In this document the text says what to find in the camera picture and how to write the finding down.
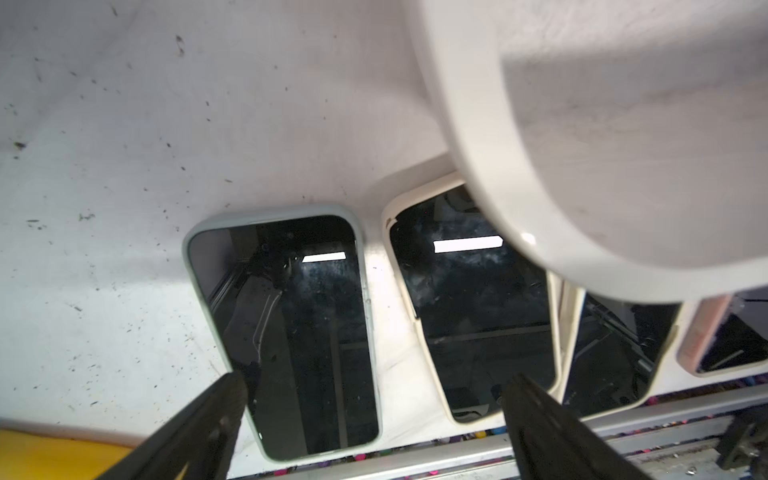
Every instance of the reflected light strip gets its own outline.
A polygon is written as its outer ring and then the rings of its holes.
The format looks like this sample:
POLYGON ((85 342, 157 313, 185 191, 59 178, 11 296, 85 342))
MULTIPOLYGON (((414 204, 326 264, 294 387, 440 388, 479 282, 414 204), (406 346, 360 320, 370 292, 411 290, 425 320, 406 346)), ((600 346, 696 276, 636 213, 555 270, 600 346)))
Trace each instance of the reflected light strip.
POLYGON ((502 243, 504 243, 504 240, 499 235, 494 235, 493 237, 458 238, 456 240, 435 240, 435 253, 498 248, 502 243))
POLYGON ((346 260, 344 252, 321 253, 320 255, 307 255, 301 263, 327 262, 328 260, 346 260))

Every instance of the yellow object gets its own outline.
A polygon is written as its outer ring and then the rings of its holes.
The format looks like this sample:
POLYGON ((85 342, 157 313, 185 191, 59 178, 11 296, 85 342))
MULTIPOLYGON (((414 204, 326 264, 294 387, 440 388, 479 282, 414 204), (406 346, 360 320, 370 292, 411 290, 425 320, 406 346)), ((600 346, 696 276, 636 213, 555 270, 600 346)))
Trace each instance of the yellow object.
POLYGON ((0 479, 92 480, 130 451, 106 443, 0 430, 0 479))

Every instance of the pink phone case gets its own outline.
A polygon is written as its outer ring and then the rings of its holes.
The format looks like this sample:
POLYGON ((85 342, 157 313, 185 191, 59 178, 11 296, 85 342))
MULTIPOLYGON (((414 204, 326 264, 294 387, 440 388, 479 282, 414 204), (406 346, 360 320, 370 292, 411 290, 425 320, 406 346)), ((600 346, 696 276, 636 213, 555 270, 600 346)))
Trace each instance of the pink phone case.
POLYGON ((732 298, 733 294, 730 293, 707 298, 699 304, 694 321, 677 353, 677 362, 688 372, 694 375, 698 373, 699 363, 707 354, 712 337, 723 322, 732 298))

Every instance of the white surface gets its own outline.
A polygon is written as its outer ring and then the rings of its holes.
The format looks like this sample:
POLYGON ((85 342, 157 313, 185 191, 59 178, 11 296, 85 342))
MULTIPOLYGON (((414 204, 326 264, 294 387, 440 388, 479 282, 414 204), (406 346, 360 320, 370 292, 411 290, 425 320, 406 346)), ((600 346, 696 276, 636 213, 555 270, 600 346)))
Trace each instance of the white surface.
MULTIPOLYGON (((453 169, 400 5, 113 6, 0 7, 0 417, 151 433, 223 372, 184 234, 322 201, 368 242, 383 432, 364 449, 456 432, 380 244, 382 208, 453 169)), ((251 440, 231 475, 278 466, 251 440)))
POLYGON ((623 300, 768 283, 764 2, 405 5, 454 158, 520 250, 623 300))

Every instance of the dirty white surface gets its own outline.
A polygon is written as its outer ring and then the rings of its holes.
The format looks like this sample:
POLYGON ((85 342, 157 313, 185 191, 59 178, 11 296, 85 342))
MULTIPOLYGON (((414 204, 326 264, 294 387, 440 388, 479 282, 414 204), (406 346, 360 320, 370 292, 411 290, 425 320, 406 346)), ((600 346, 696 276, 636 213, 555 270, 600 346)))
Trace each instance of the dirty white surface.
MULTIPOLYGON (((150 434, 223 372, 184 234, 330 202, 368 242, 383 425, 359 450, 457 432, 379 241, 452 171, 399 3, 18 0, 0 35, 0 417, 150 434)), ((230 475, 277 466, 241 433, 230 475)))

